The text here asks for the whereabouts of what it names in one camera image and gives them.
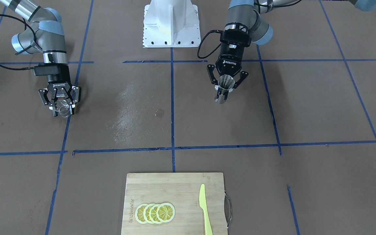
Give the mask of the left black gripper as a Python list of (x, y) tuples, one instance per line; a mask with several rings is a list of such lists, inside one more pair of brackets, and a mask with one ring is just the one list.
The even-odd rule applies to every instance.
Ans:
[[(213, 64), (207, 65), (207, 73), (212, 85), (217, 86), (216, 97), (220, 97), (221, 89), (219, 87), (218, 79), (215, 78), (213, 73), (216, 68), (219, 76), (222, 76), (222, 90), (224, 91), (225, 102), (228, 98), (230, 89), (236, 89), (245, 79), (249, 76), (248, 72), (240, 72), (242, 69), (242, 57), (244, 47), (240, 45), (234, 45), (221, 42), (220, 53), (218, 59)], [(236, 82), (234, 77), (240, 72), (240, 79)]]

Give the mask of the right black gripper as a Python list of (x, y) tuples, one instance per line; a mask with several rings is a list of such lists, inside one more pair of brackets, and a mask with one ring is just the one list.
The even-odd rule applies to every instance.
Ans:
[(46, 89), (39, 89), (39, 95), (44, 105), (53, 112), (53, 116), (58, 116), (55, 110), (55, 103), (58, 98), (65, 98), (69, 103), (69, 114), (75, 114), (76, 104), (80, 102), (82, 89), (71, 84), (70, 74), (49, 75), (47, 77), (48, 86)]

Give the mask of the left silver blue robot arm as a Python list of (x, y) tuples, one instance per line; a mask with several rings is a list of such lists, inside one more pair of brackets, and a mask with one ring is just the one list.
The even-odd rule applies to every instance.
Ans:
[(215, 64), (207, 66), (210, 81), (215, 85), (215, 102), (225, 103), (228, 94), (236, 89), (248, 76), (242, 69), (242, 56), (246, 47), (268, 43), (273, 28), (263, 19), (262, 14), (273, 8), (294, 5), (291, 0), (233, 0), (228, 9), (228, 20), (220, 34), (221, 49)]

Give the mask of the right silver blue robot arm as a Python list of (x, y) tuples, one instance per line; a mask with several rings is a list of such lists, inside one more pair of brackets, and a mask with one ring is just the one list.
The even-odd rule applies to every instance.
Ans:
[(73, 115), (81, 88), (71, 84), (60, 14), (32, 0), (2, 0), (1, 3), (30, 22), (24, 32), (12, 37), (11, 43), (20, 55), (43, 54), (44, 62), (32, 68), (35, 76), (47, 77), (48, 86), (39, 90), (43, 104), (54, 116)]

